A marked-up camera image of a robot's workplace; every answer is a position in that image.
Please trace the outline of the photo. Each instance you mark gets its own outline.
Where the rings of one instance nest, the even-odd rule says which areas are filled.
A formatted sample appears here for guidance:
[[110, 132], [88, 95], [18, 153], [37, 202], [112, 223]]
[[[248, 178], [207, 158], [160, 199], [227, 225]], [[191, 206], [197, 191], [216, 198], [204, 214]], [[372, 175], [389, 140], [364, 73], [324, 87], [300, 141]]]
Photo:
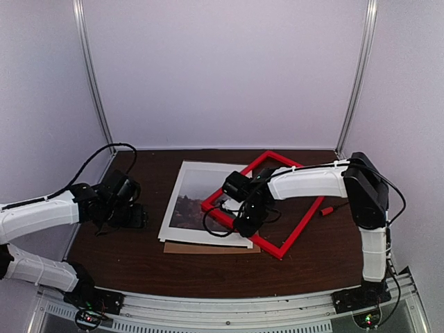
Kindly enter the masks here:
[[221, 187], [229, 174], [230, 171], [186, 170], [169, 226], [204, 231], [201, 204]]

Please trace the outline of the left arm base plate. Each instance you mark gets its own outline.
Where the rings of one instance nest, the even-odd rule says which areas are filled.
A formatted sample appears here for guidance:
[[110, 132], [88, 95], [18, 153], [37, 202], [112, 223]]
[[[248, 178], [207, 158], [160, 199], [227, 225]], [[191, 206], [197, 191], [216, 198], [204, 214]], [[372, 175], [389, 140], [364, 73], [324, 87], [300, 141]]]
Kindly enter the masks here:
[[119, 315], [123, 306], [122, 293], [104, 289], [94, 289], [92, 295], [62, 292], [63, 300], [81, 309], [88, 309], [100, 314]]

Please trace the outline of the red handled screwdriver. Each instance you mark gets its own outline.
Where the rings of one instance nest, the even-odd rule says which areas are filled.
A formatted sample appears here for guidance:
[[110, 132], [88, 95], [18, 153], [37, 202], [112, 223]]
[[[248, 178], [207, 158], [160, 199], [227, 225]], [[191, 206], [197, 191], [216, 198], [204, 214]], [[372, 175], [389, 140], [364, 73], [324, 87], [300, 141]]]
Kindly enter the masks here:
[[340, 208], [345, 207], [347, 205], [348, 205], [348, 203], [342, 203], [340, 205], [333, 205], [333, 206], [325, 207], [319, 211], [319, 215], [320, 216], [328, 216], [328, 215], [334, 213], [335, 211], [339, 210]]

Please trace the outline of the white mat board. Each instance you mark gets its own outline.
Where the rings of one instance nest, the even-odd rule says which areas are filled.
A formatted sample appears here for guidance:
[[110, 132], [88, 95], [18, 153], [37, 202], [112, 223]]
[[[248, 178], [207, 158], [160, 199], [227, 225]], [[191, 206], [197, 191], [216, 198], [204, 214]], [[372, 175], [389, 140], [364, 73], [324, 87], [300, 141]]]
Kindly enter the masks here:
[[207, 217], [206, 226], [217, 236], [208, 233], [202, 224], [201, 204], [218, 191], [233, 171], [243, 171], [245, 164], [183, 161], [176, 178], [164, 219], [158, 234], [161, 242], [176, 241], [210, 246], [252, 248], [247, 238], [233, 233], [223, 237], [228, 229]]

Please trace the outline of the red picture frame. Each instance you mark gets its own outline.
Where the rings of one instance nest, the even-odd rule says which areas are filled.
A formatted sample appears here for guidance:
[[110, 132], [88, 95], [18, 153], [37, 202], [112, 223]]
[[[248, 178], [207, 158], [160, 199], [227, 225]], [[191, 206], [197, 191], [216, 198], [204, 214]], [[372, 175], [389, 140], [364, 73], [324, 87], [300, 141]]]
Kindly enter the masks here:
[[[262, 162], [266, 161], [267, 159], [281, 162], [285, 166], [302, 166], [300, 163], [284, 157], [274, 151], [265, 151], [259, 157], [253, 160], [246, 168], [244, 168], [241, 171], [241, 174], [246, 175], [250, 171], [255, 170]], [[201, 209], [202, 211], [204, 211], [204, 213], [208, 213], [222, 226], [230, 228], [232, 227], [234, 219], [222, 212], [219, 209], [218, 205], [215, 204], [216, 200], [219, 199], [222, 195], [222, 189], [216, 190], [211, 196], [209, 196], [202, 202]], [[305, 229], [311, 219], [315, 216], [315, 213], [318, 212], [318, 209], [323, 203], [324, 199], [325, 198], [323, 196], [319, 196], [316, 198], [314, 203], [307, 210], [306, 214], [301, 218], [300, 222], [297, 224], [297, 226], [280, 247], [273, 245], [265, 238], [259, 236], [258, 233], [254, 234], [252, 237], [249, 237], [248, 240], [250, 240], [256, 246], [259, 246], [263, 251], [274, 256], [276, 259], [281, 260], [286, 255], [288, 250], [292, 247], [296, 239], [301, 235], [302, 231]]]

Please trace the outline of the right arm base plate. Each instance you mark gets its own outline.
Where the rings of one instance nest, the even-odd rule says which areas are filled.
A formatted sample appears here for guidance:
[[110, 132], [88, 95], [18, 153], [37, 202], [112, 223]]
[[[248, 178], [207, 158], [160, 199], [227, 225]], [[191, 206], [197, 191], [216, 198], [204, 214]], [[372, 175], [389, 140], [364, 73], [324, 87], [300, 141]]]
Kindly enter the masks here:
[[343, 289], [332, 294], [332, 301], [337, 314], [376, 307], [378, 304], [390, 300], [391, 294], [389, 291], [378, 291], [377, 289], [365, 289], [363, 287]]

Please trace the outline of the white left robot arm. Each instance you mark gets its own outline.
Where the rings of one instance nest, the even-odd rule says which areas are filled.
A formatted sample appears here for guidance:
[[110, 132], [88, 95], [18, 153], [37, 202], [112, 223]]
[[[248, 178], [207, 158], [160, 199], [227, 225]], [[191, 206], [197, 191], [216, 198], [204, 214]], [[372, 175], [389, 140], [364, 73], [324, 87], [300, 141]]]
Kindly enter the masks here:
[[141, 187], [116, 170], [101, 183], [70, 184], [46, 197], [1, 206], [1, 278], [53, 287], [73, 296], [85, 308], [95, 307], [99, 291], [80, 264], [56, 262], [26, 252], [12, 241], [61, 225], [91, 222], [97, 235], [105, 225], [113, 230], [142, 229], [148, 214], [138, 202]]

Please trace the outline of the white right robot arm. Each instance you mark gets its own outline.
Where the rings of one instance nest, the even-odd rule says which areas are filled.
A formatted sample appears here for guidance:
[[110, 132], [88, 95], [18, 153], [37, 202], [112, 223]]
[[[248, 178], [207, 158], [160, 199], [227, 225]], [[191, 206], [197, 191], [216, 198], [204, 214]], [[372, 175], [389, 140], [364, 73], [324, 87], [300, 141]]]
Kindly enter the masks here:
[[390, 243], [389, 188], [364, 153], [328, 164], [264, 169], [254, 178], [233, 171], [222, 190], [239, 203], [233, 226], [243, 237], [256, 233], [277, 200], [311, 196], [346, 199], [361, 235], [364, 263], [356, 301], [367, 307], [384, 293]]

